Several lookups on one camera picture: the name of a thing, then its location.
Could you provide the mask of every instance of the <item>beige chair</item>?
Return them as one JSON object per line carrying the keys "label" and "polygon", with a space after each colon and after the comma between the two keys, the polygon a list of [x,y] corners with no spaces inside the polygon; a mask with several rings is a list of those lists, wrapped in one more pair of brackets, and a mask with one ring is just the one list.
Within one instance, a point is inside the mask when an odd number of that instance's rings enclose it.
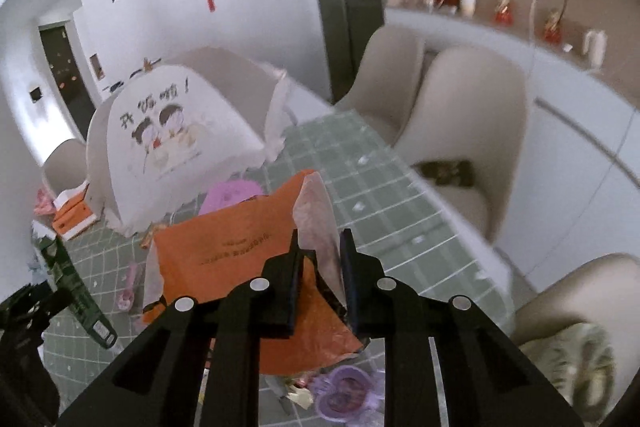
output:
{"label": "beige chair", "polygon": [[457,46],[426,72],[394,149],[409,165],[471,160],[477,188],[437,187],[490,241],[511,193],[527,121],[525,75],[492,51]]}
{"label": "beige chair", "polygon": [[77,138],[58,145],[42,166],[42,181],[53,197],[78,187],[85,179],[86,145]]}
{"label": "beige chair", "polygon": [[628,254],[591,261],[559,280],[516,313],[511,340],[519,346],[580,322],[607,330],[616,364],[611,404],[640,367],[640,263]]}
{"label": "beige chair", "polygon": [[382,26],[369,39],[353,87],[335,107],[356,110],[393,145],[420,87],[424,46],[424,38],[408,28]]}

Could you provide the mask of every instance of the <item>green snack bag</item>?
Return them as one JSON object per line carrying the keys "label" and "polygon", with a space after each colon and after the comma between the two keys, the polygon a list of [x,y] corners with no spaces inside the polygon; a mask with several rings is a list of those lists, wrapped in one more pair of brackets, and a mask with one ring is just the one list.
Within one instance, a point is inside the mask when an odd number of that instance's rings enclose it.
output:
{"label": "green snack bag", "polygon": [[84,331],[104,349],[112,347],[118,334],[82,282],[60,236],[34,221],[31,237],[56,287],[71,292],[73,302],[69,310]]}

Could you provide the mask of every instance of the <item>checkered tablecloth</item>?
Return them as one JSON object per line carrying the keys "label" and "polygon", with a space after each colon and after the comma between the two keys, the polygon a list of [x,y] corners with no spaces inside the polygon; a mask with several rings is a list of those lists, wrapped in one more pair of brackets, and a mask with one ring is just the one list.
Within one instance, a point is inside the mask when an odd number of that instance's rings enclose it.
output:
{"label": "checkered tablecloth", "polygon": [[[440,211],[412,182],[407,165],[355,113],[333,114],[292,127],[278,159],[245,172],[245,179],[273,192],[302,169],[320,172],[334,203],[338,226],[353,230],[362,253],[378,257],[386,274],[411,285],[420,295],[448,300],[456,294],[472,298],[499,325],[510,318],[510,302],[495,288],[460,243]],[[177,223],[197,214],[204,196],[167,216]],[[69,254],[90,292],[108,314],[122,344],[137,334],[142,286],[130,314],[117,311],[116,293],[123,288],[131,261],[144,263],[140,235],[126,239],[103,222],[68,244]],[[46,332],[45,365],[68,403],[90,383],[114,354],[101,350],[67,312]],[[384,367],[382,341],[373,341],[351,363],[373,371]],[[281,402],[260,379],[260,425],[315,427],[327,423]]]}

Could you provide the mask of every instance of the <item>white pitcher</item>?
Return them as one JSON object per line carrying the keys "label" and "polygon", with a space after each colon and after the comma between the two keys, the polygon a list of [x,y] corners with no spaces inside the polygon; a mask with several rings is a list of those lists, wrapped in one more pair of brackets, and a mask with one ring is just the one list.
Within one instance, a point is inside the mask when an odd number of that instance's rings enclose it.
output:
{"label": "white pitcher", "polygon": [[584,35],[582,54],[589,54],[591,68],[599,70],[604,63],[607,51],[607,34],[603,30],[589,30]]}

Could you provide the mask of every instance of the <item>barcode label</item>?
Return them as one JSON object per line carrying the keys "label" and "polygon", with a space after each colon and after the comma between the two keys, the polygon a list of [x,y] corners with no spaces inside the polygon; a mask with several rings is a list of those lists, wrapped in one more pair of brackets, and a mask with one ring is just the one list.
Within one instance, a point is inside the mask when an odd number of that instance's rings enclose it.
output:
{"label": "barcode label", "polygon": [[96,323],[94,324],[94,331],[98,333],[98,335],[100,335],[100,338],[102,340],[106,339],[109,336],[109,330],[100,321],[96,321]]}

